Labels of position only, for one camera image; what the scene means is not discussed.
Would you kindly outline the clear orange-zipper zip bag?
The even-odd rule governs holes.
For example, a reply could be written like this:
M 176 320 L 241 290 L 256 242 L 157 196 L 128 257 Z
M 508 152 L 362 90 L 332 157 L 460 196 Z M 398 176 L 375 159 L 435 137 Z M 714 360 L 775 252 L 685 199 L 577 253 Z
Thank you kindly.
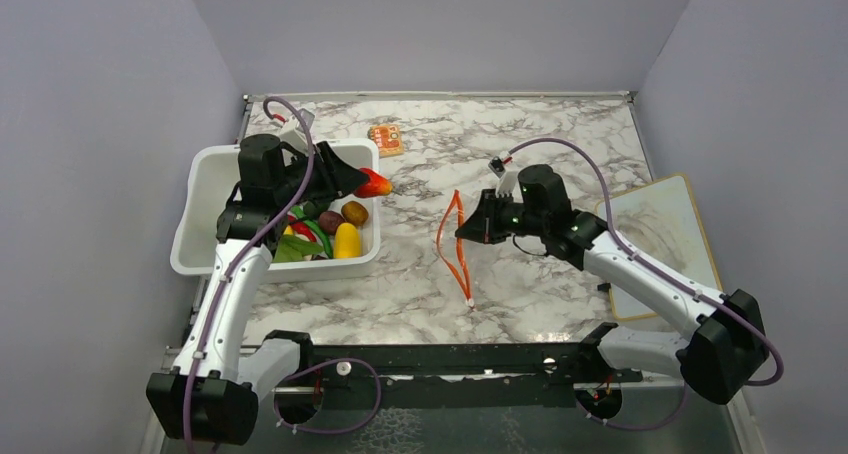
M 457 231 L 470 220 L 478 199 L 454 190 L 435 234 L 435 251 L 469 310 L 475 310 L 490 292 L 501 288 L 498 277 L 528 257 L 511 238 L 496 245 L 483 245 L 460 239 Z

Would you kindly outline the red bell pepper toy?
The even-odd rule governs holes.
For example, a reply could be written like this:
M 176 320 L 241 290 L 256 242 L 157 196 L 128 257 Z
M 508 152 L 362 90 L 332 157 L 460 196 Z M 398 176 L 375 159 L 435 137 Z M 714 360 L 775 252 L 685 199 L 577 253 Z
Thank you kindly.
M 381 174 L 369 168 L 360 168 L 360 171 L 365 174 L 367 181 L 354 191 L 354 195 L 358 198 L 368 199 L 375 197 L 388 196 L 393 191 L 393 184 Z

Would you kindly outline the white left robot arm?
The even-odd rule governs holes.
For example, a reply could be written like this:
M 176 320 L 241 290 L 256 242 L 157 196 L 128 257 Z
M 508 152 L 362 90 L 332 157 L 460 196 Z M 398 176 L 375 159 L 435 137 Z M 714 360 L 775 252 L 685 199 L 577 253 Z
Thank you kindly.
M 151 374 L 146 396 L 167 437 L 243 445 L 262 398 L 282 378 L 313 375 L 314 358 L 288 334 L 273 334 L 241 354 L 249 310 L 280 247 L 288 212 L 299 204 L 351 195 L 368 177 L 326 141 L 299 150 L 272 134 L 238 147 L 239 179 L 216 220 L 210 283 L 186 343 L 166 373 Z

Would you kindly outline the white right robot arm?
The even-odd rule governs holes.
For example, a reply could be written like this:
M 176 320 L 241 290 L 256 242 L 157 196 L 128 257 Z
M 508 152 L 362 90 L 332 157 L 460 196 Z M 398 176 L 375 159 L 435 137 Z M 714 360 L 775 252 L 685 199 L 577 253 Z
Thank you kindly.
M 751 294 L 725 294 L 637 250 L 604 219 L 573 208 L 562 177 L 548 165 L 501 175 L 455 235 L 478 244 L 535 237 L 547 255 L 624 289 L 674 329 L 611 327 L 577 354 L 578 370 L 589 380 L 615 369 L 649 371 L 675 376 L 703 399 L 726 404 L 770 355 Z

